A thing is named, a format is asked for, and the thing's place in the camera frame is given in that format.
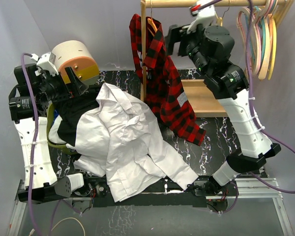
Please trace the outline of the white button-up shirt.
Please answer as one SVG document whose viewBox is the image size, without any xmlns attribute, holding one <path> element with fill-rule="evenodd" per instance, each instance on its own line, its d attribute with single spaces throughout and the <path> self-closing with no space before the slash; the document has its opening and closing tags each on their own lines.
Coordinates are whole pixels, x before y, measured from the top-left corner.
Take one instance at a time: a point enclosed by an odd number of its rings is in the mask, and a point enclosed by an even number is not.
<svg viewBox="0 0 295 236">
<path fill-rule="evenodd" d="M 182 189 L 197 174 L 182 156 L 164 141 L 156 116 L 140 99 L 104 83 L 98 108 L 78 121 L 75 150 L 77 169 L 106 177 L 115 202 L 141 193 L 163 177 Z"/>
</svg>

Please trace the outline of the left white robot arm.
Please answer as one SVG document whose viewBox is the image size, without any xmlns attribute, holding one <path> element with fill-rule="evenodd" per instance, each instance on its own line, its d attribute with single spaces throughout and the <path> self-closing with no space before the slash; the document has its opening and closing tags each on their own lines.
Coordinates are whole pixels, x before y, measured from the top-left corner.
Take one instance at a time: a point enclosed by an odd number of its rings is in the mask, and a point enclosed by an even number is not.
<svg viewBox="0 0 295 236">
<path fill-rule="evenodd" d="M 8 96 L 11 119 L 18 132 L 25 168 L 25 181 L 17 197 L 20 202 L 40 204 L 69 198 L 74 191 L 87 196 L 92 184 L 82 173 L 58 178 L 51 162 L 48 131 L 50 102 L 67 101 L 82 95 L 87 87 L 66 67 L 69 82 L 61 73 L 52 74 L 35 63 L 14 69 L 17 85 Z"/>
</svg>

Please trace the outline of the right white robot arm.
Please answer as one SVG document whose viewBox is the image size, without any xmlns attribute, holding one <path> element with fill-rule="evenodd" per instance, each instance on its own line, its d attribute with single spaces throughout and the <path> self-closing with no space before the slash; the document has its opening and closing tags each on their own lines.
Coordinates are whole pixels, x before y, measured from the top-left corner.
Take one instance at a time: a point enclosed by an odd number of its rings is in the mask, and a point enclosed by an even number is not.
<svg viewBox="0 0 295 236">
<path fill-rule="evenodd" d="M 258 170 L 281 147 L 262 133 L 259 118 L 249 104 L 248 80 L 243 70 L 229 60 L 235 41 L 225 27 L 199 24 L 194 32 L 187 33 L 187 26 L 172 25 L 165 40 L 169 55 L 179 43 L 178 55 L 192 60 L 206 87 L 225 109 L 239 139 L 240 148 L 199 187 L 203 193 L 221 195 L 238 175 Z"/>
</svg>

